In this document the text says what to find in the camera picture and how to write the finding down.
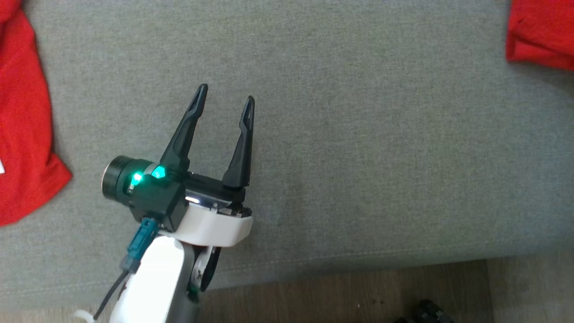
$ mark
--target green led light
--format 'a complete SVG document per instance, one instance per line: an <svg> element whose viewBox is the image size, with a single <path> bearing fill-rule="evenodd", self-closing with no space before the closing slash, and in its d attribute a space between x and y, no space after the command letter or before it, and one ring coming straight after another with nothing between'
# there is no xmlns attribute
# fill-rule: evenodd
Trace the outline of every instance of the green led light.
<svg viewBox="0 0 574 323"><path fill-rule="evenodd" d="M139 184L142 179L144 178L144 176L140 173L135 173L134 176L131 178L131 184L133 186L136 186L137 184Z"/></svg>
<svg viewBox="0 0 574 323"><path fill-rule="evenodd" d="M155 178L165 177L165 168L163 166L156 167L156 169L152 172L152 176Z"/></svg>

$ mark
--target robotic arm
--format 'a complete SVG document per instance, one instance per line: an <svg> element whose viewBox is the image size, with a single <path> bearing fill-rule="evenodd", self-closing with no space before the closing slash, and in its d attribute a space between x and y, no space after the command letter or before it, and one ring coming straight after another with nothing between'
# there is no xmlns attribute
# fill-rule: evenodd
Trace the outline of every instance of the robotic arm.
<svg viewBox="0 0 574 323"><path fill-rule="evenodd" d="M111 323L195 322L200 294L211 282L221 248L251 231L251 210L243 201L251 168L253 97L243 108L241 135L223 179L188 171L207 89L207 84L198 88L159 163L118 156L104 171L104 196L127 206L140 223L114 285L131 274Z"/></svg>

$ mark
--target folded red cloth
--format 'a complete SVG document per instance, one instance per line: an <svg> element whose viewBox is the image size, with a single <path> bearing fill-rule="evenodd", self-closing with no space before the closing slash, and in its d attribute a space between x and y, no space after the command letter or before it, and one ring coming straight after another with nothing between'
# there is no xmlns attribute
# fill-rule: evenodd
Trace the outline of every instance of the folded red cloth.
<svg viewBox="0 0 574 323"><path fill-rule="evenodd" d="M0 1L0 225L50 200L72 174L52 152L52 112L20 0Z"/></svg>
<svg viewBox="0 0 574 323"><path fill-rule="evenodd" d="M574 71L574 1L513 0L506 59Z"/></svg>

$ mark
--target black cable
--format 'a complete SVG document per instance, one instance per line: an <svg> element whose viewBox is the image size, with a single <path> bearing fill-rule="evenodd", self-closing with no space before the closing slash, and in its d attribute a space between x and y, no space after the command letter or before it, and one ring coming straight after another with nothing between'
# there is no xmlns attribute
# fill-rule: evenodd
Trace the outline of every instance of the black cable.
<svg viewBox="0 0 574 323"><path fill-rule="evenodd" d="M118 286L123 282L124 279L126 279L126 277L129 273L130 273L129 271L124 270L122 272L122 274L118 277L118 279L115 281L115 283L111 286L110 290L106 294L106 297L104 297L104 300L100 304L100 308L98 308L98 310L96 311L96 314L94 314L94 321L98 320L98 318L100 317L100 315L102 314L102 312L106 308L106 304L108 303L108 301L110 300L112 295L114 295L115 290L118 289Z"/></svg>

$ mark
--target gray sofa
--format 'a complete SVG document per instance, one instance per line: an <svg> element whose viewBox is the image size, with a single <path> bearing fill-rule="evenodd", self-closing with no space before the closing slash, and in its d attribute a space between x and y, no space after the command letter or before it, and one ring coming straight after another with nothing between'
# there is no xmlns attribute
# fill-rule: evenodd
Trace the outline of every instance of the gray sofa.
<svg viewBox="0 0 574 323"><path fill-rule="evenodd" d="M505 62L509 1L36 1L74 174L0 228L0 309L97 303L137 224L117 155L156 160L201 83L190 158L220 178L257 102L251 235L212 287L574 245L574 75Z"/></svg>

